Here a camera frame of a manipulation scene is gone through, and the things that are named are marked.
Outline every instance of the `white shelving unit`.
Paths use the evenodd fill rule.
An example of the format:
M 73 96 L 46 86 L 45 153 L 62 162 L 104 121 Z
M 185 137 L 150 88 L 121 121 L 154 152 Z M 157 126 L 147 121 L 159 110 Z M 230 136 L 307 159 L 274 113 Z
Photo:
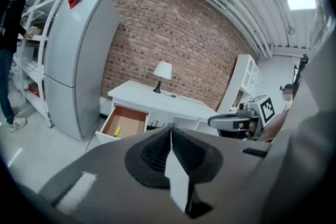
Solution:
M 26 30 L 29 30 L 32 22 L 37 18 L 45 20 L 45 25 L 42 34 L 34 35 L 31 39 L 32 41 L 35 41 L 35 44 L 38 47 L 37 61 L 25 57 L 27 40 L 21 35 L 18 37 L 18 40 L 20 40 L 18 52 L 14 56 L 14 62 L 19 68 L 19 72 L 14 72 L 14 76 L 16 77 L 14 79 L 14 84 L 22 92 L 24 101 L 28 100 L 33 105 L 33 107 L 46 119 L 49 127 L 51 127 L 51 121 L 43 92 L 44 65 L 42 60 L 44 48 L 48 41 L 47 33 L 49 33 L 51 21 L 55 18 L 61 1 L 63 0 L 35 0 L 32 6 L 23 12 L 22 21 L 26 22 Z M 33 81 L 38 85 L 40 98 L 27 90 L 28 84 Z
M 257 92 L 261 76 L 262 74 L 251 55 L 239 55 L 229 87 L 227 88 L 217 113 L 229 113 L 239 90 L 244 93 L 241 101 L 247 102 L 250 100 Z

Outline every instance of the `hand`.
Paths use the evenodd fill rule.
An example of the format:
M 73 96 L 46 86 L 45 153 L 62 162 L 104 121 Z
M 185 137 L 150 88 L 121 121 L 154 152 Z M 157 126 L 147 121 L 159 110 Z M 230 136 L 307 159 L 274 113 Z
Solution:
M 26 32 L 23 37 L 26 39 L 31 39 L 33 35 L 34 35 L 33 32 L 29 31 L 29 32 Z

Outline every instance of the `open drawer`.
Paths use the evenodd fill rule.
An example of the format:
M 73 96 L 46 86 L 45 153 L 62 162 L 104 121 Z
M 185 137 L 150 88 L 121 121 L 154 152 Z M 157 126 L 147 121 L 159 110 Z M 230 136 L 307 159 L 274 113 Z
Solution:
M 146 131 L 148 117 L 148 112 L 117 105 L 112 109 L 100 132 L 96 131 L 97 138 L 101 144 L 104 144 L 131 135 L 141 134 Z M 120 131 L 117 137 L 114 137 L 118 127 L 120 127 Z

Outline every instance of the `brick wall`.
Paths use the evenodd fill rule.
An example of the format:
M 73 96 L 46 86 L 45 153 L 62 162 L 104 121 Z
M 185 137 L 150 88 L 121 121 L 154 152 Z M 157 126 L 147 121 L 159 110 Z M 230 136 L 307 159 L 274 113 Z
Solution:
M 254 52 L 239 30 L 203 0 L 112 0 L 121 24 L 112 42 L 101 95 L 128 81 L 153 86 L 159 61 L 173 65 L 162 89 L 217 109 L 238 54 Z

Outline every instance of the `gray floor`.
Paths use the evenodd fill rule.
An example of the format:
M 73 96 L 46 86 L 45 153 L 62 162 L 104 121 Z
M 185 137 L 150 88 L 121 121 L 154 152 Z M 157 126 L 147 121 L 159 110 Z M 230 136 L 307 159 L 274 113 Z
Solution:
M 29 102 L 23 103 L 22 95 L 15 88 L 13 82 L 9 84 L 9 91 L 10 103 L 12 106 L 19 107 L 19 115 L 27 119 L 27 124 L 11 133 L 2 112 L 0 112 L 2 159 L 5 164 L 8 164 L 15 153 L 22 148 L 9 171 L 16 181 L 38 192 L 52 176 L 84 154 L 90 137 L 78 141 L 55 127 L 49 128 L 45 119 Z M 101 128 L 103 123 L 102 119 L 98 128 Z M 87 151 L 99 144 L 94 135 Z

